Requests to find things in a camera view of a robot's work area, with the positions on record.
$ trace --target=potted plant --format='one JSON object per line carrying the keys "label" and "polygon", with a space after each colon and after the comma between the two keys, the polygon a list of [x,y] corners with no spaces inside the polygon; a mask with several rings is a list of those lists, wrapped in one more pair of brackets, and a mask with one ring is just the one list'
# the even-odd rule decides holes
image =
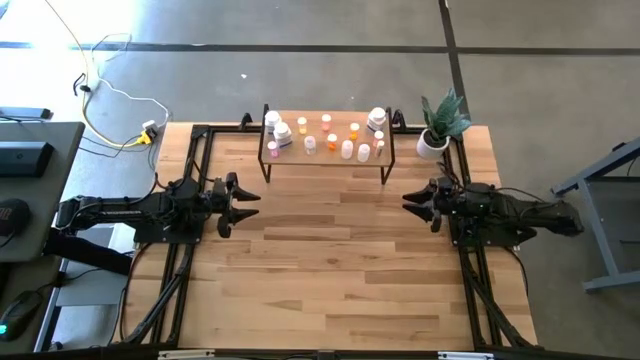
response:
{"label": "potted plant", "polygon": [[462,99],[462,96],[456,96],[453,89],[449,89],[434,113],[427,98],[422,97],[422,112],[427,128],[418,140],[418,155],[425,159],[438,159],[449,146],[451,136],[459,138],[471,126],[467,115],[458,113]]}

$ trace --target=wooden table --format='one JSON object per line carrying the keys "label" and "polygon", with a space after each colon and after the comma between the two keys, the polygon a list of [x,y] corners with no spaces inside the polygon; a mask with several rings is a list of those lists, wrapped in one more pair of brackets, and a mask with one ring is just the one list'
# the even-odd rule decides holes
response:
{"label": "wooden table", "polygon": [[[267,182],[271,181],[272,165],[322,165],[322,166],[349,166],[349,167],[375,167],[380,168],[380,180],[384,185],[389,178],[391,169],[395,163],[395,152],[393,144],[393,134],[391,132],[391,121],[384,123],[382,132],[384,133],[384,148],[379,157],[374,155],[373,132],[367,129],[367,118],[369,113],[356,111],[278,111],[282,121],[291,128],[292,140],[291,145],[287,145],[280,149],[280,155],[277,158],[271,157],[267,144],[273,141],[273,134],[266,133],[262,127],[261,143],[258,152],[258,161],[262,168],[262,173]],[[322,131],[322,115],[331,115],[331,129],[328,132]],[[298,133],[299,117],[307,119],[307,133],[302,135]],[[353,155],[350,159],[343,159],[341,156],[341,147],[344,140],[349,139],[349,125],[357,123],[360,125],[358,138],[353,141]],[[337,149],[330,151],[327,143],[327,136],[335,134],[338,137]],[[304,138],[313,136],[316,140],[316,153],[307,155],[304,148]],[[358,147],[362,144],[369,145],[371,153],[366,162],[359,162]]]}
{"label": "wooden table", "polygon": [[[168,125],[157,166],[162,183],[181,176],[191,127]],[[423,188],[439,169],[417,157],[417,135],[395,140],[395,171],[385,186],[376,168],[320,166],[282,167],[278,181],[266,184],[258,135],[216,135],[209,176],[237,172],[243,188],[262,196],[238,207],[261,212],[229,239],[218,236],[215,219],[207,223],[196,247],[180,347],[472,349],[460,261],[447,227],[432,234],[401,208],[401,195]],[[499,186],[488,128],[471,127],[465,146],[474,181]],[[503,249],[486,250],[497,303],[535,343],[518,263]],[[154,244],[135,269],[127,333],[158,296],[166,252],[167,245]],[[173,308],[172,302],[165,334]],[[486,312],[478,310],[489,339]]]}

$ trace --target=green leaves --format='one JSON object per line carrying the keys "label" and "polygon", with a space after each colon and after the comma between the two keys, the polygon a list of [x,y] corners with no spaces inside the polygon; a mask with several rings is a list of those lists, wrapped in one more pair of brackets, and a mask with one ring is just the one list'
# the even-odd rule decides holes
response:
{"label": "green leaves", "polygon": [[427,127],[434,140],[442,140],[446,136],[459,137],[471,126],[467,115],[458,114],[458,108],[464,98],[457,97],[453,89],[449,89],[438,110],[434,113],[429,101],[422,97],[422,112]]}

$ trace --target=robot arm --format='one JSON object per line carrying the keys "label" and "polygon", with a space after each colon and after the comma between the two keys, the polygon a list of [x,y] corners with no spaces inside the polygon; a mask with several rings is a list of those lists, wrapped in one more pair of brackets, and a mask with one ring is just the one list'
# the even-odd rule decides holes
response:
{"label": "robot arm", "polygon": [[212,214],[220,214],[218,232],[228,238],[230,225],[258,213],[254,209],[236,209],[233,199],[256,201],[260,197],[240,188],[236,173],[229,173],[226,181],[213,181],[213,189],[202,192],[191,178],[178,181],[162,192],[142,198],[113,198],[79,196],[60,203],[56,227],[70,233],[86,230],[97,224],[125,223],[137,230],[161,228],[162,236],[189,232]]}
{"label": "robot arm", "polygon": [[503,240],[495,245],[518,245],[536,235],[533,228],[565,236],[583,231],[577,210],[564,201],[519,200],[483,183],[458,189],[447,177],[430,179],[423,190],[406,194],[403,199],[413,203],[404,204],[403,208],[432,222],[431,231],[439,231],[442,215],[455,216],[463,225],[471,226],[475,234]]}

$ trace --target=white cable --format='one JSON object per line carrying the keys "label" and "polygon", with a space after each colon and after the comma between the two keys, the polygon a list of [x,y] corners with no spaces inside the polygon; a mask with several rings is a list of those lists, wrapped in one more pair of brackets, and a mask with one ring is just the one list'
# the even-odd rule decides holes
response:
{"label": "white cable", "polygon": [[118,56],[118,54],[121,51],[127,51],[127,48],[129,47],[129,43],[131,42],[132,36],[131,33],[114,33],[114,34],[108,34],[105,35],[100,41],[98,41],[97,43],[95,43],[95,45],[93,45],[91,47],[91,51],[90,51],[90,55],[91,55],[91,62],[93,62],[93,65],[96,68],[96,75],[97,78],[100,82],[104,83],[105,85],[107,85],[107,87],[109,87],[109,89],[111,89],[111,91],[113,92],[117,92],[118,94],[122,94],[124,96],[126,96],[127,98],[129,98],[129,100],[133,100],[133,101],[152,101],[154,102],[156,105],[158,105],[160,108],[162,108],[164,110],[164,122],[162,124],[158,124],[158,127],[163,127],[165,126],[171,118],[171,111],[169,111],[169,109],[162,105],[158,100],[154,99],[154,98],[141,98],[141,97],[134,97],[131,96],[129,94],[127,94],[126,92],[116,89],[115,87],[113,87],[113,85],[111,85],[110,82],[108,82],[107,80],[103,79],[102,76],[100,75],[100,68],[98,67],[95,57],[94,57],[94,50],[96,49],[96,47],[98,47],[101,43],[103,43],[106,39],[108,39],[111,36],[115,36],[115,35],[128,35],[128,39],[127,42],[125,44],[125,46],[123,48],[118,49],[118,51],[116,51],[115,54],[113,54],[113,56],[111,56],[110,58],[108,58],[107,60],[105,60],[104,62],[109,62],[111,60],[113,60],[114,58],[116,58]]}

